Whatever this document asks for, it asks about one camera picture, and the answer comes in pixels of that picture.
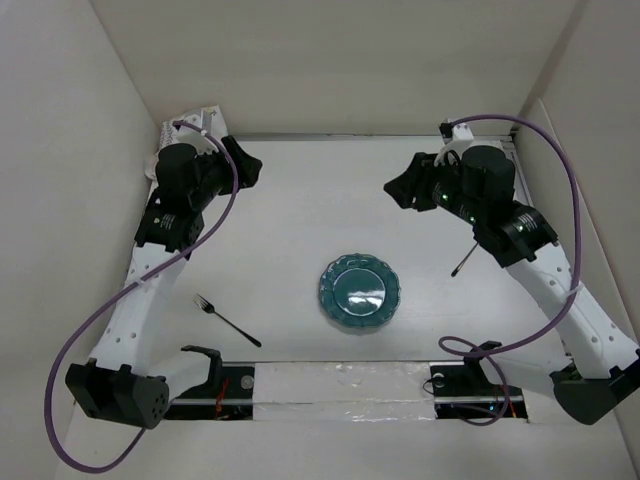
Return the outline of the black spoon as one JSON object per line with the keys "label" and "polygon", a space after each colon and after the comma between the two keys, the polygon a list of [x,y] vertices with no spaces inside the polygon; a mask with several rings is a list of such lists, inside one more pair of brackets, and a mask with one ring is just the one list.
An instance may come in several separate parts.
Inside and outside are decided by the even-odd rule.
{"label": "black spoon", "polygon": [[469,250],[469,252],[462,258],[462,260],[456,265],[456,267],[453,269],[453,271],[451,272],[450,276],[452,278],[456,277],[460,271],[462,270],[462,268],[465,266],[465,264],[467,263],[467,261],[469,260],[469,258],[471,257],[471,255],[474,253],[474,251],[477,249],[478,247],[478,242],[476,242],[471,249]]}

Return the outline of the black fork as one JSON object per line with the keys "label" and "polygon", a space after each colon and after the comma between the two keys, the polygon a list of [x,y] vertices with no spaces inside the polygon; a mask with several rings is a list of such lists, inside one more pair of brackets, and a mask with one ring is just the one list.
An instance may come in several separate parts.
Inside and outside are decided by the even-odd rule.
{"label": "black fork", "polygon": [[217,318],[219,318],[220,320],[222,320],[224,323],[226,323],[228,326],[233,328],[236,332],[238,332],[241,336],[243,336],[246,340],[248,340],[255,347],[257,347],[257,348],[261,348],[262,347],[262,343],[258,339],[256,339],[255,337],[253,337],[249,333],[245,332],[244,330],[239,328],[237,325],[235,325],[233,322],[231,322],[228,318],[226,318],[224,315],[219,313],[216,310],[215,306],[211,302],[209,302],[206,298],[204,298],[202,295],[196,294],[194,296],[193,301],[203,312],[205,312],[208,315],[214,315]]}

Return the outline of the teal scalloped plate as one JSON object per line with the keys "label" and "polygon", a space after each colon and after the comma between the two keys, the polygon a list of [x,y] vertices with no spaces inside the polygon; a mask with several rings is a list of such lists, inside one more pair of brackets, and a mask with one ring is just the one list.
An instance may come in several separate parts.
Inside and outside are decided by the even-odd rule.
{"label": "teal scalloped plate", "polygon": [[397,273],[378,257],[345,254],[331,261],[318,281],[317,297],[325,316],[347,330],[378,330],[401,304]]}

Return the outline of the floral cloth placemat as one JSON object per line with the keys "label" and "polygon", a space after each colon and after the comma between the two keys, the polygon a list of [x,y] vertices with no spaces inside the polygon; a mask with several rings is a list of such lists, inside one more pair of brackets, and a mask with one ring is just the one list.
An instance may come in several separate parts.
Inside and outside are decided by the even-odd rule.
{"label": "floral cloth placemat", "polygon": [[[197,127],[197,130],[176,127],[174,123],[178,121],[192,124]],[[201,135],[200,130],[202,129],[206,130],[218,141],[228,135],[227,125],[218,105],[189,110],[165,121],[160,132],[158,152],[145,161],[144,171],[146,177],[152,182],[156,182],[156,165],[159,160],[159,153],[167,146],[187,143],[192,145],[198,154],[216,151],[217,148]]]}

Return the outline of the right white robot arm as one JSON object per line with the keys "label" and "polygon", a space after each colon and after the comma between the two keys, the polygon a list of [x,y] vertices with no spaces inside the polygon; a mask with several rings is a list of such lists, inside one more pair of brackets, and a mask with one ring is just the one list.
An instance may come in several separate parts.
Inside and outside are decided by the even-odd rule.
{"label": "right white robot arm", "polygon": [[588,289],[573,279],[558,236],[535,208],[516,200],[514,163],[496,147],[417,153],[384,190],[402,209],[442,208],[468,223],[489,253],[536,302],[565,347],[555,358],[527,357],[519,342],[497,341],[463,353],[462,381],[483,394],[508,384],[556,400],[574,420],[593,425],[639,388],[639,346],[617,329]]}

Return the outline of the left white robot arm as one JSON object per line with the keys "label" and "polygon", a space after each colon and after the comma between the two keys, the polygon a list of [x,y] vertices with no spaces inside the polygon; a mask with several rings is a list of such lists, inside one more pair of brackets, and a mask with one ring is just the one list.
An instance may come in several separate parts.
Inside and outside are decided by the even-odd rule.
{"label": "left white robot arm", "polygon": [[69,366],[65,383],[90,418],[155,428],[170,403],[194,389],[212,396],[222,387],[222,359],[213,348],[187,345],[179,354],[152,364],[151,351],[170,291],[202,235],[203,212],[234,187],[253,187],[262,163],[232,136],[225,150],[200,153],[188,143],[159,152],[158,184],[134,237],[128,282],[106,329],[85,364]]}

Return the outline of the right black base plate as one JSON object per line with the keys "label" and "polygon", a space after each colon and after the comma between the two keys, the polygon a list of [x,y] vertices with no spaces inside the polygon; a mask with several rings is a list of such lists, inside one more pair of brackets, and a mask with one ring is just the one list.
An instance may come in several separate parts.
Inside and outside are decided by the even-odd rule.
{"label": "right black base plate", "polygon": [[522,390],[509,388],[505,401],[504,387],[477,379],[463,362],[433,362],[429,377],[422,384],[423,391],[433,398],[438,420],[459,419],[484,422],[494,418],[506,405],[504,417],[528,419]]}

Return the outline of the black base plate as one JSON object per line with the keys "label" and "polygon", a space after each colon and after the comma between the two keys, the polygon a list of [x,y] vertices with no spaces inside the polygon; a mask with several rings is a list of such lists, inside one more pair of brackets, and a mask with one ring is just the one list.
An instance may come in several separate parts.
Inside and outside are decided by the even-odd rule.
{"label": "black base plate", "polygon": [[459,419],[484,422],[494,418],[506,405],[504,417],[528,419],[522,390],[509,388],[505,401],[504,387],[477,379],[463,362],[433,362],[429,377],[422,384],[423,391],[433,398],[438,420]]}
{"label": "black base plate", "polygon": [[245,421],[253,419],[254,364],[225,364],[215,386],[193,387],[174,400],[165,420]]}

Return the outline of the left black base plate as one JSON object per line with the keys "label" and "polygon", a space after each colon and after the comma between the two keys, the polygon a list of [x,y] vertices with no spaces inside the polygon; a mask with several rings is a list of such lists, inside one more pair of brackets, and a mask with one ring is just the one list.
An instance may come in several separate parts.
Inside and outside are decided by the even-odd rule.
{"label": "left black base plate", "polygon": [[225,364],[215,386],[193,387],[174,400],[165,420],[245,421],[253,419],[254,364]]}

